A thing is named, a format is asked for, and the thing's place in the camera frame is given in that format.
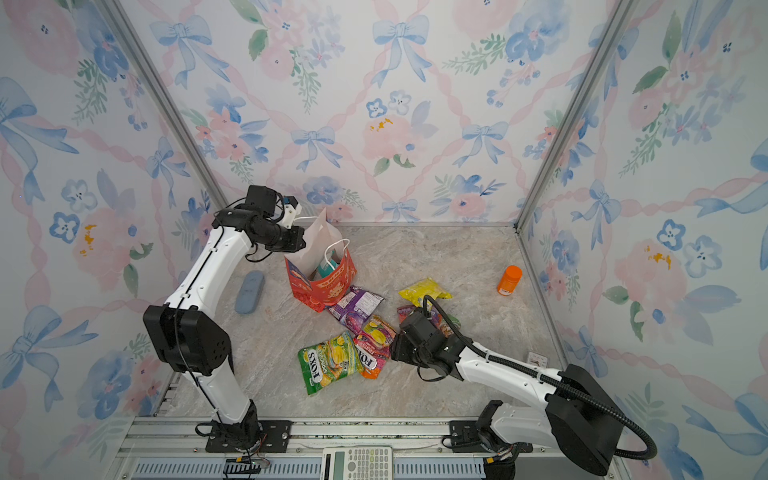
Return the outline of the orange pink Fox's candy bag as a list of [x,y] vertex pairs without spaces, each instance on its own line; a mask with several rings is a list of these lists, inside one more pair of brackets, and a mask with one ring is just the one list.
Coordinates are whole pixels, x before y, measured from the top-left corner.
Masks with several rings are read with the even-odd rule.
[[396,331],[378,315],[372,315],[355,337],[354,344],[362,364],[362,376],[369,380],[379,377],[391,358],[390,347]]

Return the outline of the yellow snack packet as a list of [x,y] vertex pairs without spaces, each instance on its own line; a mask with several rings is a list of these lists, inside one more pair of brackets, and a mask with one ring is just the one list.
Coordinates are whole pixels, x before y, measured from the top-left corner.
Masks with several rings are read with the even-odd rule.
[[421,307],[424,298],[430,296],[435,300],[452,299],[453,295],[443,288],[437,281],[431,277],[419,280],[398,292],[401,298],[408,301],[416,307]]

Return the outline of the red paper gift bag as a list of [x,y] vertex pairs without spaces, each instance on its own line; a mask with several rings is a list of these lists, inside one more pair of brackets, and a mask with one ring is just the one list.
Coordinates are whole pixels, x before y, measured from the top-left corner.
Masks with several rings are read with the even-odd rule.
[[[284,255],[288,280],[294,297],[320,312],[346,294],[357,269],[349,253],[350,240],[328,221],[326,209],[305,230],[304,240],[304,249]],[[339,266],[330,276],[316,279],[316,268],[326,256],[333,256]]]

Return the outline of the teal snack packet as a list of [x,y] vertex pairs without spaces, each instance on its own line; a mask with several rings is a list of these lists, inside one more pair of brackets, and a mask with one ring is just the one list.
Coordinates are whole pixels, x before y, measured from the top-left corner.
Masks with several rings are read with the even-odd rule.
[[339,264],[333,256],[324,257],[318,264],[315,271],[316,279],[324,279],[330,276],[337,268]]

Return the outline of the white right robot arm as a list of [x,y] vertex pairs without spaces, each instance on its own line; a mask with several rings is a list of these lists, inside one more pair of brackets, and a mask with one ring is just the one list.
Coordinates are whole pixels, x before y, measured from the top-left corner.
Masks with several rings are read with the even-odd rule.
[[582,470],[607,474],[624,426],[605,411],[615,403],[583,368],[558,371],[510,359],[463,335],[445,336],[421,311],[402,323],[390,354],[435,371],[438,379],[485,385],[528,407],[528,413],[518,414],[508,403],[490,401],[469,440],[452,434],[453,449],[482,449],[500,461],[530,446],[556,447]]

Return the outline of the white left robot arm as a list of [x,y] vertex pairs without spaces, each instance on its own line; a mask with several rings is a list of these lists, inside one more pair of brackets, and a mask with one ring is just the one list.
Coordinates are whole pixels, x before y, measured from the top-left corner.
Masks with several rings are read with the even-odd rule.
[[304,229],[294,224],[301,211],[289,196],[277,201],[273,214],[245,205],[217,212],[208,242],[187,277],[163,304],[143,314],[158,358],[201,391],[220,424],[243,423],[251,400],[235,379],[232,341],[214,320],[218,302],[252,247],[293,253],[306,246]]

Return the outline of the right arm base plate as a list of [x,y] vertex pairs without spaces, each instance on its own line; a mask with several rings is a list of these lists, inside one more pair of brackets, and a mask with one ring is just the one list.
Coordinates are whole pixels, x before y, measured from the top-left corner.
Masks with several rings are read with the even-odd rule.
[[454,453],[484,453],[501,455],[508,452],[532,453],[530,443],[510,444],[501,440],[489,427],[478,427],[475,420],[452,420],[448,423],[449,433],[441,444]]

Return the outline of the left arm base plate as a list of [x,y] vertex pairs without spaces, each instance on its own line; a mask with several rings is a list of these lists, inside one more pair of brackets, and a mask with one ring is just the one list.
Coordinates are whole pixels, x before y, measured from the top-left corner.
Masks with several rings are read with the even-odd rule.
[[213,423],[212,431],[205,434],[206,453],[251,454],[285,453],[291,437],[293,423],[289,420],[259,420],[242,425]]

